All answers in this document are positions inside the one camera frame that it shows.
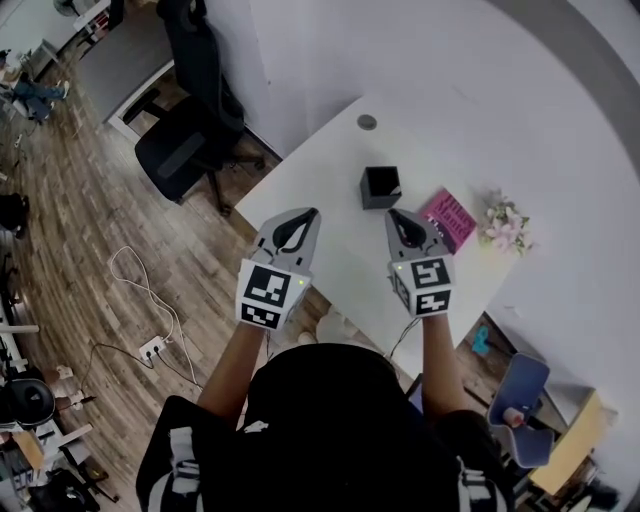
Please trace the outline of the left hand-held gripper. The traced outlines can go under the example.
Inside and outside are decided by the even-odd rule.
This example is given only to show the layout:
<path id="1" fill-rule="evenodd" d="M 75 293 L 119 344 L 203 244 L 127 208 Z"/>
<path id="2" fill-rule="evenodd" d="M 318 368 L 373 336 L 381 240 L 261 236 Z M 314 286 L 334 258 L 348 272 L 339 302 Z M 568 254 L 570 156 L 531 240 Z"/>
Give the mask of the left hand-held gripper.
<path id="1" fill-rule="evenodd" d="M 241 261 L 236 319 L 270 331 L 283 328 L 309 288 L 321 226 L 316 208 L 287 210 L 265 221 Z"/>

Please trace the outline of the person's left forearm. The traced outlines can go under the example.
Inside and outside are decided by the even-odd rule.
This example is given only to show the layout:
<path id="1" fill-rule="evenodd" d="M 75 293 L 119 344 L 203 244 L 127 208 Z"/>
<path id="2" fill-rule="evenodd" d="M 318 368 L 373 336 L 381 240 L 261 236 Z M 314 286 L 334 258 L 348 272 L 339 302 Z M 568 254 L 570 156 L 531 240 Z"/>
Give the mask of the person's left forearm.
<path id="1" fill-rule="evenodd" d="M 240 419 L 264 335 L 263 328 L 239 323 L 198 397 L 199 407 L 232 430 Z"/>

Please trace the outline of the blue chair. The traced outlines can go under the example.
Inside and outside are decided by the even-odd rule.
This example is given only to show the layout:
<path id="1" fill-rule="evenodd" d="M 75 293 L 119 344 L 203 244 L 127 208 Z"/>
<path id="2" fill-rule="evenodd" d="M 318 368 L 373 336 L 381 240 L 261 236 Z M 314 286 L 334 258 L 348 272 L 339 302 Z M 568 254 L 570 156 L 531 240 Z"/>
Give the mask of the blue chair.
<path id="1" fill-rule="evenodd" d="M 549 374 L 549 367 L 541 360 L 522 353 L 515 354 L 487 411 L 486 418 L 492 433 L 524 469 L 547 465 L 554 444 L 552 429 L 533 428 L 528 424 Z M 523 411 L 526 423 L 515 429 L 506 425 L 502 414 L 507 407 Z"/>

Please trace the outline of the pink book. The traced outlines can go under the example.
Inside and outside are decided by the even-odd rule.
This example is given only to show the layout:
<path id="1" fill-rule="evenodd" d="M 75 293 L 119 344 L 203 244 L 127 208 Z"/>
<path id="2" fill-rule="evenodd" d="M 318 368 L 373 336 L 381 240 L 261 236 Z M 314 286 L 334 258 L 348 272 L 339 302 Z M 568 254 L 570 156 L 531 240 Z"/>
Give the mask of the pink book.
<path id="1" fill-rule="evenodd" d="M 449 252 L 455 255 L 476 230 L 477 223 L 463 205 L 441 188 L 419 211 L 440 234 Z"/>

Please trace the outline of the black square box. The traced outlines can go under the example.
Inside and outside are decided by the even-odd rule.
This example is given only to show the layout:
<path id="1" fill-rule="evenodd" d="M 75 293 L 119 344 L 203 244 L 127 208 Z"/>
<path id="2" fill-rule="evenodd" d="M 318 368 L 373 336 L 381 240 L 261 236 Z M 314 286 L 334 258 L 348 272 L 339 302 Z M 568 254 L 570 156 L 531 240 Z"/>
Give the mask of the black square box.
<path id="1" fill-rule="evenodd" d="M 398 169 L 395 166 L 366 167 L 360 181 L 364 210 L 389 209 L 402 196 Z"/>

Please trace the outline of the pink flowers in small pot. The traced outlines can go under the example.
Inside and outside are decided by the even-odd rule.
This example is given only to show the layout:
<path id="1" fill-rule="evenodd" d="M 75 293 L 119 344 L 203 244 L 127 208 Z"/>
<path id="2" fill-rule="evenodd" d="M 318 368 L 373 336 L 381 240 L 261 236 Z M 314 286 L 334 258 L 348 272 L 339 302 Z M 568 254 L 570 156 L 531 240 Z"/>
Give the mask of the pink flowers in small pot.
<path id="1" fill-rule="evenodd" d="M 533 247 L 530 217 L 524 215 L 515 202 L 500 189 L 491 190 L 478 225 L 479 241 L 503 253 L 524 257 Z"/>

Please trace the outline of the white table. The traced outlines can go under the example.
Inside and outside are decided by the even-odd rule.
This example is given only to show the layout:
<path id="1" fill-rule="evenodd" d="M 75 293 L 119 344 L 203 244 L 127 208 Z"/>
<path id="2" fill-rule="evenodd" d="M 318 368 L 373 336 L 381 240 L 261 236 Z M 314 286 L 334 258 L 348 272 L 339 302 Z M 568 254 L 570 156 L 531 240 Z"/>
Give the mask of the white table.
<path id="1" fill-rule="evenodd" d="M 365 131 L 357 118 L 370 114 Z M 347 317 L 410 377 L 422 370 L 422 331 L 388 278 L 391 261 L 384 213 L 364 210 L 360 181 L 366 167 L 395 166 L 402 196 L 396 206 L 419 211 L 446 188 L 475 218 L 483 206 L 471 188 L 399 123 L 384 104 L 362 97 L 311 136 L 236 206 L 255 229 L 287 210 L 314 207 L 321 226 L 310 265 L 310 286 Z"/>

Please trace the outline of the yellow top table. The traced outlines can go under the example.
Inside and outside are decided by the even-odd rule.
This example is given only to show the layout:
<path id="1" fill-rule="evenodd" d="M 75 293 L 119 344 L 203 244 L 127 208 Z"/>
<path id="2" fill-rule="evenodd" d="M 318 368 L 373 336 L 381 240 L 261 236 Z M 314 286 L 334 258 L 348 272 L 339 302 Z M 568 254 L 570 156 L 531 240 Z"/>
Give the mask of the yellow top table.
<path id="1" fill-rule="evenodd" d="M 530 481 L 549 495 L 558 493 L 605 437 L 609 424 L 607 409 L 597 391 L 591 389 L 572 423 L 554 445 L 549 463 L 533 470 Z"/>

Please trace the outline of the black office chair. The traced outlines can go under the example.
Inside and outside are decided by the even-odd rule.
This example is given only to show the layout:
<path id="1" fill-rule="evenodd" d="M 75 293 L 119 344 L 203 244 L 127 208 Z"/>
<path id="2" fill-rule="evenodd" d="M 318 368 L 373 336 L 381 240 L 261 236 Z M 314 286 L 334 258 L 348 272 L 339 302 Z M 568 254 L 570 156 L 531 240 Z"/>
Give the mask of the black office chair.
<path id="1" fill-rule="evenodd" d="M 164 109 L 156 103 L 160 91 L 153 88 L 125 112 L 126 123 L 142 112 L 157 119 L 136 143 L 136 157 L 156 188 L 175 203 L 206 176 L 218 211 L 227 216 L 231 207 L 221 198 L 215 173 L 237 163 L 262 169 L 264 158 L 234 152 L 245 128 L 244 110 L 223 75 L 205 0 L 159 0 L 156 12 L 169 39 L 177 84 L 187 96 Z"/>

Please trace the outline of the grey top table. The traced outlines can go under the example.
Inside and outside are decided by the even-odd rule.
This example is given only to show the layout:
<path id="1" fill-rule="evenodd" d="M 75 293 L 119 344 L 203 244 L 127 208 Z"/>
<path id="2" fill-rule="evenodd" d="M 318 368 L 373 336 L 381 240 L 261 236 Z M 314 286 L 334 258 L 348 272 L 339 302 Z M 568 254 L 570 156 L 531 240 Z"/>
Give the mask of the grey top table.
<path id="1" fill-rule="evenodd" d="M 124 112 L 172 66 L 164 22 L 149 2 L 96 43 L 76 71 L 98 121 L 137 143 L 140 136 L 124 122 Z"/>

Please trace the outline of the person's black shirt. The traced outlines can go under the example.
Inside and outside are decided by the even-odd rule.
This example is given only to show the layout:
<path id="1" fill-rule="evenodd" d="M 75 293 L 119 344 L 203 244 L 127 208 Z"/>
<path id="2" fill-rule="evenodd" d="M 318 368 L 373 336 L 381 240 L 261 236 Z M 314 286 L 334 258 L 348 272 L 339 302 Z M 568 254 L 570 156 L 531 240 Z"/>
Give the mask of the person's black shirt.
<path id="1" fill-rule="evenodd" d="M 341 344 L 271 359 L 240 428 L 169 397 L 136 493 L 158 512 L 514 512 L 482 416 L 426 419 L 382 356 Z"/>

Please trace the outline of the person's right forearm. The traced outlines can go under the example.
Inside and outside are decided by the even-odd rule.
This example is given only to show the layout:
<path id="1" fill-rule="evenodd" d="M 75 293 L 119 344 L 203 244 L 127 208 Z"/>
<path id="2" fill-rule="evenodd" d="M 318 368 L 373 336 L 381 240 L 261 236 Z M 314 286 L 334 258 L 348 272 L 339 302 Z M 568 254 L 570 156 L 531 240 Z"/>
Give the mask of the person's right forearm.
<path id="1" fill-rule="evenodd" d="M 437 423 L 446 415 L 469 409 L 446 314 L 422 319 L 422 407 Z"/>

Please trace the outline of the black round seat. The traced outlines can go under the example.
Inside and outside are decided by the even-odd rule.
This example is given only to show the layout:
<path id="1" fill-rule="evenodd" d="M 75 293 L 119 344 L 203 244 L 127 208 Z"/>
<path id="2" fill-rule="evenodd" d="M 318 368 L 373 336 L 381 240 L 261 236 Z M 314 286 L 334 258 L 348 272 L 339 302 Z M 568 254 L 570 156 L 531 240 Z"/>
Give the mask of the black round seat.
<path id="1" fill-rule="evenodd" d="M 14 379 L 0 387 L 0 427 L 32 430 L 48 422 L 56 411 L 51 389 L 34 378 Z"/>

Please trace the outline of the white power strip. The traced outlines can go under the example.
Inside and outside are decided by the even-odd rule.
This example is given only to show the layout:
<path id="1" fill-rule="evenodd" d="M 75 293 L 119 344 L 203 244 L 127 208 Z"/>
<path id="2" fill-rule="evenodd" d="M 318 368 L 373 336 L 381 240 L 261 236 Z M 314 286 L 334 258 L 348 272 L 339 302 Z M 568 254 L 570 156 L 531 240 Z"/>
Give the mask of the white power strip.
<path id="1" fill-rule="evenodd" d="M 139 355 L 143 361 L 150 361 L 153 356 L 158 355 L 165 348 L 165 340 L 160 336 L 155 336 L 139 347 Z"/>

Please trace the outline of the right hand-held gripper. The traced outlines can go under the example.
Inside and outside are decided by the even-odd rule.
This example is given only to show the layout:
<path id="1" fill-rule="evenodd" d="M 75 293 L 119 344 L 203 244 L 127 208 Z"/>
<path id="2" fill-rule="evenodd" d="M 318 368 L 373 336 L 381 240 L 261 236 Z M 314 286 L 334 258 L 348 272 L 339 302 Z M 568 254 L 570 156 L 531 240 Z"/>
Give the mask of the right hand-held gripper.
<path id="1" fill-rule="evenodd" d="M 405 209 L 389 209 L 385 229 L 394 293 L 412 318 L 447 313 L 454 288 L 453 257 L 437 228 Z"/>

